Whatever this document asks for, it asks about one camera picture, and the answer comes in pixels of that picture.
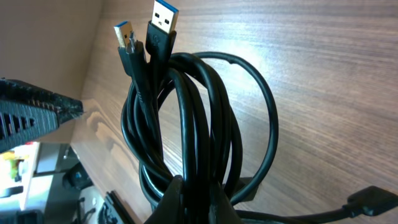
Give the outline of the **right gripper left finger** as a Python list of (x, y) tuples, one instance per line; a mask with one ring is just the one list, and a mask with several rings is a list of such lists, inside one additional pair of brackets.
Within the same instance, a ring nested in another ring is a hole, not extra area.
[(1, 152), (56, 131), (83, 114), (83, 104), (20, 80), (1, 79)]

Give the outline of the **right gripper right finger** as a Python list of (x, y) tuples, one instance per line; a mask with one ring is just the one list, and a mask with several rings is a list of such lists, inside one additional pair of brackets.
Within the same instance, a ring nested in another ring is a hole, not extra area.
[(219, 183), (198, 191), (187, 190), (183, 177), (176, 175), (146, 224), (242, 224)]

